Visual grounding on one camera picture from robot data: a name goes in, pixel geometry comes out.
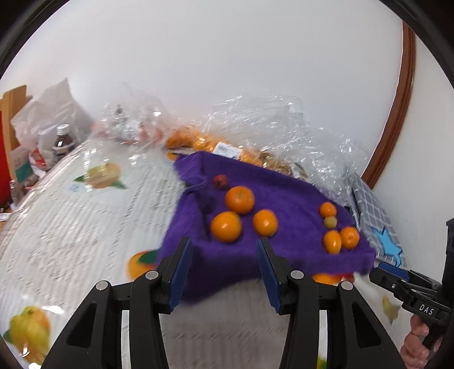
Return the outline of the right hand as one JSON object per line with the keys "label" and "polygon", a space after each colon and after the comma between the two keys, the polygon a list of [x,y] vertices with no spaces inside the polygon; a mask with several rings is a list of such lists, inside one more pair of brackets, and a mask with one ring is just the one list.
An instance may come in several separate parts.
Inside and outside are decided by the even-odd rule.
{"label": "right hand", "polygon": [[406,368],[424,368],[429,361],[430,350],[423,345],[423,339],[429,334],[429,327],[417,315],[411,317],[410,327],[411,330],[401,346],[400,355]]}

